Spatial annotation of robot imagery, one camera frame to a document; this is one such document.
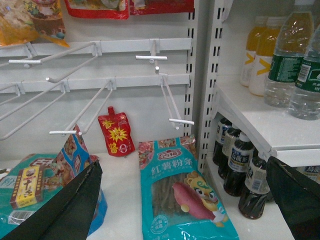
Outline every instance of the red package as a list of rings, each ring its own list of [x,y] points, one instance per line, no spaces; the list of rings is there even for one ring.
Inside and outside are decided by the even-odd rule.
[[[130,0],[130,15],[192,13],[194,0]]]
[[[123,157],[134,152],[135,145],[131,139],[131,128],[124,112],[115,114],[112,106],[108,107],[108,115],[98,116],[109,155]]]
[[[64,0],[69,15],[82,19],[128,19],[128,0]]]

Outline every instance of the blue snack package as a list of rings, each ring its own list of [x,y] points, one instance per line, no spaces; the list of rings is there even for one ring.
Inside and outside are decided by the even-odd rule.
[[[194,136],[139,143],[144,240],[238,240],[198,171]]]
[[[9,234],[33,213],[53,198],[75,176],[83,171],[97,156],[89,155],[83,138],[78,134],[68,137],[62,150],[57,154],[30,154],[25,157],[0,181],[0,239]],[[10,204],[15,183],[21,169],[33,166],[45,166],[43,200],[37,204],[13,209]],[[95,212],[88,235],[96,231],[103,223],[107,211],[107,201],[100,188]]]

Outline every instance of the bottle label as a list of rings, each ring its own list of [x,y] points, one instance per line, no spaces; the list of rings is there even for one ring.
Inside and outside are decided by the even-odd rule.
[[[266,178],[267,171],[255,166],[250,161],[244,181],[245,186],[256,194],[267,194],[270,192],[270,188]]]
[[[232,136],[228,132],[225,133],[224,144],[222,147],[222,153],[229,157],[231,154],[232,146],[235,144],[235,141],[239,139],[239,137]]]
[[[218,123],[218,126],[216,128],[216,137],[215,140],[220,143],[221,145],[225,142],[225,135],[226,131],[229,129],[230,126],[225,125],[221,122]]]
[[[251,72],[254,66],[256,51],[245,51],[244,65],[242,68],[240,83],[244,86],[249,86]]]
[[[272,56],[255,56],[249,83],[249,90],[251,93],[259,96],[264,95],[265,81],[269,75],[271,62]]]
[[[241,150],[233,146],[228,159],[228,166],[238,173],[246,173],[250,159],[252,159],[254,150]]]
[[[304,59],[295,86],[310,92],[320,93],[320,62]]]
[[[279,83],[296,82],[303,59],[273,55],[268,78]]]

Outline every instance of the store shelf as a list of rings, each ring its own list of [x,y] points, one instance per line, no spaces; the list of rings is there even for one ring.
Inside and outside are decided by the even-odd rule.
[[[214,85],[212,117],[222,114],[245,132],[267,160],[277,157],[291,167],[320,165],[319,120],[307,121],[249,93],[238,75],[220,75]]]
[[[218,175],[218,166],[207,158],[204,177],[216,190],[225,210],[232,221],[240,240],[294,240],[278,205],[267,202],[259,219],[248,219],[238,209],[240,197],[230,196],[224,191],[224,180]]]

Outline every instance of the orange juice bottle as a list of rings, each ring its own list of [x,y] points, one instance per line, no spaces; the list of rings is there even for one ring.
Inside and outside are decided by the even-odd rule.
[[[266,30],[258,40],[249,80],[249,91],[253,95],[264,95],[265,79],[268,77],[277,37],[285,20],[286,17],[281,16],[268,17]]]
[[[266,16],[256,16],[254,20],[254,27],[249,32],[246,40],[244,63],[240,78],[240,83],[245,87],[249,86],[258,40],[260,35],[266,30],[267,19],[268,17]]]

